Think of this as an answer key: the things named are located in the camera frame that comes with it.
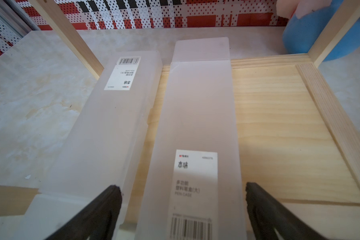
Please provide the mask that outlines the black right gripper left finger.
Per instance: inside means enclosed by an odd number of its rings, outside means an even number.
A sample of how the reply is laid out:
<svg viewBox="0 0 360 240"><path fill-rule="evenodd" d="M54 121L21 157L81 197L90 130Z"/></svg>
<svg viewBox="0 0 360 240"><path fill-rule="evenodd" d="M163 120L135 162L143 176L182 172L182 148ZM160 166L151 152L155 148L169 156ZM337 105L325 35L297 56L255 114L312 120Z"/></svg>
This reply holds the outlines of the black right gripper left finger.
<svg viewBox="0 0 360 240"><path fill-rule="evenodd" d="M122 192L116 185L106 188L85 208L55 231L48 240L110 240L122 206Z"/></svg>

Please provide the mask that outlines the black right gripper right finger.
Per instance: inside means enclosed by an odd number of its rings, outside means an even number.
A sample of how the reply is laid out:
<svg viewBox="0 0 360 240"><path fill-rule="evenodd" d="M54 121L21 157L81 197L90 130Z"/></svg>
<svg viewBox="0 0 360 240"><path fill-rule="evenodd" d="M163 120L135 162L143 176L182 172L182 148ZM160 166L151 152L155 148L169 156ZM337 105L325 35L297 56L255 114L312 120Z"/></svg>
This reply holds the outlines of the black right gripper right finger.
<svg viewBox="0 0 360 240"><path fill-rule="evenodd" d="M257 183L246 184L247 211L257 240L325 240Z"/></svg>

